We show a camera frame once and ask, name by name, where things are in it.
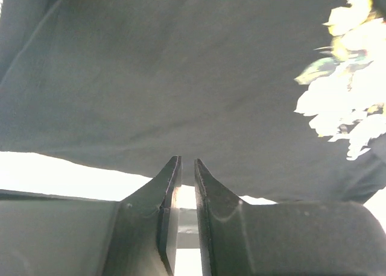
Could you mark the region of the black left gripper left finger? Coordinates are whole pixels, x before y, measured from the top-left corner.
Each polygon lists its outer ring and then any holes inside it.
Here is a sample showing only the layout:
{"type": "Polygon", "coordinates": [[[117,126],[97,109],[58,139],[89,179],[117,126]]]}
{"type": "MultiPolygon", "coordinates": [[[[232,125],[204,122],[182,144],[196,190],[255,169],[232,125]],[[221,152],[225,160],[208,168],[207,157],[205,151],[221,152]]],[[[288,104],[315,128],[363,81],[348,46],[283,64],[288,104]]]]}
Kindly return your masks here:
{"type": "Polygon", "coordinates": [[[173,275],[181,170],[118,202],[1,190],[1,274],[173,275]]]}

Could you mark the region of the black floral print t-shirt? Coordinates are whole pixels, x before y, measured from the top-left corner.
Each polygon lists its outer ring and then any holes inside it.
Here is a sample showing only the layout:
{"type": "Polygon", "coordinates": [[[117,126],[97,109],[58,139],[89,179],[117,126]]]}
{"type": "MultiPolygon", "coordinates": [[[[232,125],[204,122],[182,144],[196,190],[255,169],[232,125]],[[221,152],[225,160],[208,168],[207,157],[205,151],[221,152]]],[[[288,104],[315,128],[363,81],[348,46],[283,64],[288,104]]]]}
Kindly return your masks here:
{"type": "Polygon", "coordinates": [[[155,176],[202,159],[239,195],[365,202],[385,139],[355,161],[295,114],[294,78],[342,0],[3,0],[1,150],[155,176]]]}

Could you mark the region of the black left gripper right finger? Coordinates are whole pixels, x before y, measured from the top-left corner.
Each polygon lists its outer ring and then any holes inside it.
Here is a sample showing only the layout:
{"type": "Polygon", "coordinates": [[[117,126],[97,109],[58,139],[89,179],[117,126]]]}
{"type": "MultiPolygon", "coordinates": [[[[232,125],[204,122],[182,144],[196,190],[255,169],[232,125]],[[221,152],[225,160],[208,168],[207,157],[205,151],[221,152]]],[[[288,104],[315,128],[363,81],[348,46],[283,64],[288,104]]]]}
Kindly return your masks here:
{"type": "Polygon", "coordinates": [[[252,205],[195,161],[204,275],[384,275],[385,232],[355,202],[252,205]]]}

